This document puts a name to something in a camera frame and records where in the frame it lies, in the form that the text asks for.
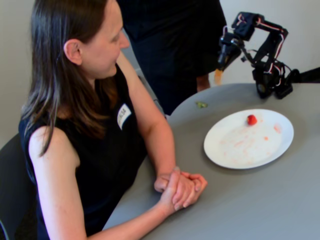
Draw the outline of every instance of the strawberry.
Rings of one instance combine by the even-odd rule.
[[[247,121],[248,125],[250,125],[250,126],[253,126],[253,125],[255,125],[255,124],[258,122],[258,120],[257,120],[257,118],[255,117],[255,115],[249,115],[249,116],[246,118],[246,121]]]

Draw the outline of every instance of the gray table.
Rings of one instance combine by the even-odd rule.
[[[196,101],[208,103],[208,108],[197,108]],[[215,165],[203,149],[209,129],[229,114],[254,108],[274,110],[291,120],[291,147],[278,160],[251,170]],[[197,204],[172,215],[144,239],[320,239],[320,84],[295,84],[283,100],[259,99],[254,84],[214,87],[183,102],[169,122],[177,164],[201,173],[208,187]],[[160,197],[153,182],[152,166],[144,161],[106,227],[152,207]]]

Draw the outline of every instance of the woman's right arm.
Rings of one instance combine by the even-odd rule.
[[[65,133],[55,128],[47,152],[40,156],[48,136],[46,128],[39,128],[31,136],[29,154],[50,239],[138,240],[175,212],[172,198],[180,178],[178,169],[172,172],[167,189],[153,208],[128,222],[88,238],[75,175],[76,168],[80,165],[78,154]]]

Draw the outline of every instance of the woman's ear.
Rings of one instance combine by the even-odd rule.
[[[80,50],[81,42],[77,39],[68,40],[64,46],[63,51],[65,56],[74,64],[80,66],[82,64],[82,56]]]

